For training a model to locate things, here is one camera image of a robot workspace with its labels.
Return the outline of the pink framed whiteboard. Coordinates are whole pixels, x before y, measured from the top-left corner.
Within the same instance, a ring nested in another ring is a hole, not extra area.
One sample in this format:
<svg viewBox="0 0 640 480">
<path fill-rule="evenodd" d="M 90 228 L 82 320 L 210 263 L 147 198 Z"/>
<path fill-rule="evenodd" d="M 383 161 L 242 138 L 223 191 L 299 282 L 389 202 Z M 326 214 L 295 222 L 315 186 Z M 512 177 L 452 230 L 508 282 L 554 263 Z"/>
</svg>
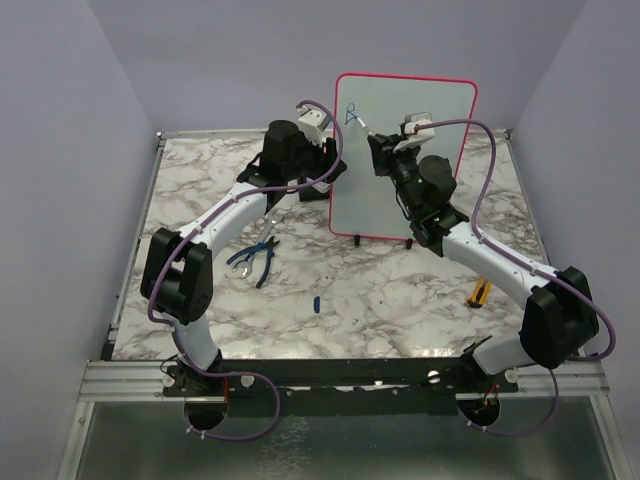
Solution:
<svg viewBox="0 0 640 480">
<path fill-rule="evenodd" d="M 477 96 L 465 79 L 340 75 L 334 111 L 347 169 L 331 187 L 330 231 L 405 241 L 442 220 Z"/>
</svg>

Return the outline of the blue white whiteboard marker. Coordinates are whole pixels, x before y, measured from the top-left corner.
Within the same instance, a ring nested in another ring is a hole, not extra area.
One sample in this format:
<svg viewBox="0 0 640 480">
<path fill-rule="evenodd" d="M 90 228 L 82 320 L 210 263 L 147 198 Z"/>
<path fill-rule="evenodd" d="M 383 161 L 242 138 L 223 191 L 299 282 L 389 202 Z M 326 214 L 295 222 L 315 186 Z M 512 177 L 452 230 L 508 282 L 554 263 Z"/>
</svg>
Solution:
<svg viewBox="0 0 640 480">
<path fill-rule="evenodd" d="M 366 122 L 359 115 L 353 115 L 351 120 L 354 121 L 366 133 L 367 136 L 374 135 L 374 132 L 369 128 Z"/>
</svg>

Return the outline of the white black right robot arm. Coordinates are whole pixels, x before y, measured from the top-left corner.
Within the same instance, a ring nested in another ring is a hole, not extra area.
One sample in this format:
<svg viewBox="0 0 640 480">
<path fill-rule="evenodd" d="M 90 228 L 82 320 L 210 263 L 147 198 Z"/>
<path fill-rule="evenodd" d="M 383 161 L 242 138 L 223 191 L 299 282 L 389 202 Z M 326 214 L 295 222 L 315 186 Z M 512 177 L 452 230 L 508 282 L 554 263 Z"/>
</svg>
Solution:
<svg viewBox="0 0 640 480">
<path fill-rule="evenodd" d="M 414 238 L 440 257 L 479 274 L 523 311 L 518 332 L 490 337 L 466 348 L 461 383 L 481 391 L 497 373 L 537 364 L 555 369 L 599 331 L 586 276 L 539 264 L 485 236 L 450 202 L 457 183 L 447 159 L 419 155 L 403 135 L 370 134 L 374 172 L 394 185 L 396 201 Z"/>
</svg>

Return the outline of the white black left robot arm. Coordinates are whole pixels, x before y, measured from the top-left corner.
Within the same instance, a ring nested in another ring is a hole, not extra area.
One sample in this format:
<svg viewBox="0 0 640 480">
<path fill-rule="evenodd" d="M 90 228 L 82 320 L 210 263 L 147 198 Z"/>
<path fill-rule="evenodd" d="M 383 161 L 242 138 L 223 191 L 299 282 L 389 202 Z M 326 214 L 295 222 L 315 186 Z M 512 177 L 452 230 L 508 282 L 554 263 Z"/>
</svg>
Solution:
<svg viewBox="0 0 640 480">
<path fill-rule="evenodd" d="M 271 122 L 261 151 L 218 203 L 179 230 L 161 228 L 151 238 L 141 281 L 147 315 L 170 329 L 178 359 L 188 367 L 186 382 L 199 394 L 214 392 L 221 380 L 221 352 L 206 319 L 214 259 L 295 190 L 298 179 L 305 186 L 329 184 L 345 170 L 335 140 L 325 135 L 330 122 L 317 109 L 296 121 Z"/>
</svg>

